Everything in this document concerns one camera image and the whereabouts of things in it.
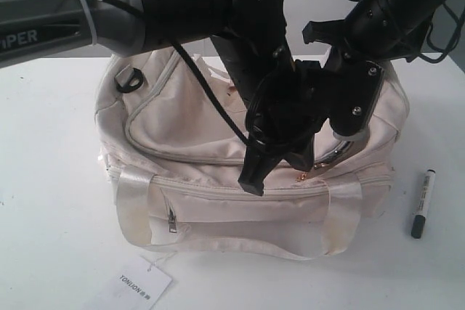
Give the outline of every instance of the marker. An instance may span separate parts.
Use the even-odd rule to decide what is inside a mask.
[[[433,195],[434,180],[436,179],[436,171],[428,170],[423,181],[423,189],[421,191],[420,204],[415,213],[415,220],[411,235],[414,239],[421,239],[423,234],[426,217],[428,216],[429,203]]]

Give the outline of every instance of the white duffel bag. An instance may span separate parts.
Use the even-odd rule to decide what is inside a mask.
[[[194,57],[230,117],[245,131],[246,108],[226,73]],[[122,94],[116,80],[134,68],[142,86]],[[220,250],[308,260],[347,249],[363,216],[392,185],[389,154],[408,116],[390,63],[369,125],[353,144],[328,124],[315,137],[315,170],[282,162],[263,197],[238,184],[245,146],[219,116],[173,49],[114,57],[97,97],[102,155],[118,220],[131,243],[156,252]]]

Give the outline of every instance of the white table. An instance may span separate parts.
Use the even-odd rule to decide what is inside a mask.
[[[0,70],[0,309],[80,309],[132,256],[97,162],[94,91],[108,59]],[[465,309],[465,74],[395,63],[411,117],[392,156],[384,213],[350,249],[307,264],[179,254],[155,309]],[[437,170],[422,240],[409,231],[422,175]]]

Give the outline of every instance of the bag handle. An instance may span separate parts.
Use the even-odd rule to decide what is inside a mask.
[[[152,252],[243,251],[308,261],[320,256],[333,256],[344,252],[355,236],[361,217],[362,187],[356,175],[347,174],[325,181],[329,191],[329,207],[323,222],[321,253],[298,255],[272,243],[234,237],[184,240],[187,230],[179,232],[174,243],[153,245],[147,204],[152,178],[153,174],[147,171],[126,166],[121,173],[116,191],[116,210],[124,237],[132,245]]]

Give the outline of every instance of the paper tag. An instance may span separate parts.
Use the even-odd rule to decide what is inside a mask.
[[[149,310],[171,277],[137,258],[127,264],[82,310]]]

